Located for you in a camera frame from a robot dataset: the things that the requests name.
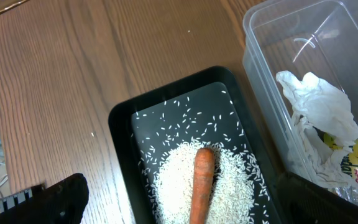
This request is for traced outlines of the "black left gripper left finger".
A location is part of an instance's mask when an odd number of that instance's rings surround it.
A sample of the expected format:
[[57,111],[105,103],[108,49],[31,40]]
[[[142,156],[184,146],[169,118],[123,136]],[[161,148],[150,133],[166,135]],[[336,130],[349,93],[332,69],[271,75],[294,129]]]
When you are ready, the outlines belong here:
[[87,180],[75,173],[48,188],[39,184],[0,199],[0,223],[80,224],[88,200]]

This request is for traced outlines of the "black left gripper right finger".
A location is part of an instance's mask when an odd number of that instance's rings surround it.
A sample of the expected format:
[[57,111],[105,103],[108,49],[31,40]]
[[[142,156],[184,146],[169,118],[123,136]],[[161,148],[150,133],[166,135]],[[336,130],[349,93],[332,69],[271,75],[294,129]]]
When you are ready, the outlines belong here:
[[278,199],[289,223],[358,224],[358,206],[296,175],[285,172]]

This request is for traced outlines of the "white rice pile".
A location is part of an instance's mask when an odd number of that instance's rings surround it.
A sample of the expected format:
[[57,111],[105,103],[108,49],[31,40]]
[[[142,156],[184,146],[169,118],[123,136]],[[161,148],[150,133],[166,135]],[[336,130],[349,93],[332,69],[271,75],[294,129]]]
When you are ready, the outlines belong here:
[[[172,149],[160,166],[153,183],[154,216],[158,223],[188,223],[195,156],[200,142],[183,142]],[[209,198],[207,223],[250,223],[254,188],[239,154],[211,145],[215,170]]]

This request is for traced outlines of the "white tissue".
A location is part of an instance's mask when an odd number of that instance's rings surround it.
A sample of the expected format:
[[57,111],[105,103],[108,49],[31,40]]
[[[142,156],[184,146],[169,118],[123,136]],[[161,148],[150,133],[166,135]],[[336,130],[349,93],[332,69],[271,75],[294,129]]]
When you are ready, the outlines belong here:
[[326,80],[308,72],[302,80],[289,71],[276,74],[293,115],[291,120],[316,175],[324,188],[358,188],[341,170],[342,159],[352,152],[358,139],[358,125],[348,96]]

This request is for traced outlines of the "orange carrot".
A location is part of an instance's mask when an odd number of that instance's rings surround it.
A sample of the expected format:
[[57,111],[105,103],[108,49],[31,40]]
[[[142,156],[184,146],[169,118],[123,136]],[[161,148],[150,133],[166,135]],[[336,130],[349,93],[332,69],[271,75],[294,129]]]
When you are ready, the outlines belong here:
[[209,209],[209,197],[213,185],[214,153],[204,147],[197,151],[193,173],[190,223],[204,223]]

